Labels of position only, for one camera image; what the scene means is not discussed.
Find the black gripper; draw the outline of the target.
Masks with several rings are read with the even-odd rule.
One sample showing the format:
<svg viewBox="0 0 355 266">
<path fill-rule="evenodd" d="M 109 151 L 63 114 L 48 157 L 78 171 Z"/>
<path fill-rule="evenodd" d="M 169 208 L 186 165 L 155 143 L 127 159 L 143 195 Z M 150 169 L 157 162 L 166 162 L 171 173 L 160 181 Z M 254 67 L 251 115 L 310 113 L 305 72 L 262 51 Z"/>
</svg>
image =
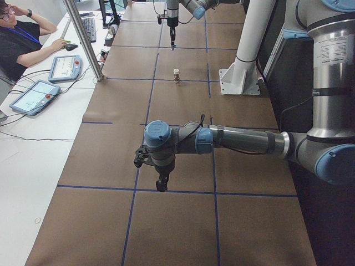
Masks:
<svg viewBox="0 0 355 266">
<path fill-rule="evenodd" d="M 175 161 L 171 161 L 168 165 L 158 166 L 155 165 L 155 170 L 159 174 L 159 178 L 156 181 L 156 189 L 159 192 L 165 192 L 168 190 L 169 174 L 175 168 Z"/>
<path fill-rule="evenodd" d="M 175 45 L 175 39 L 176 39 L 175 27 L 178 26 L 178 18 L 177 17 L 168 17 L 167 18 L 167 25 L 170 27 L 170 43 L 171 43 L 171 46 L 173 46 L 173 45 L 176 46 Z"/>
</svg>

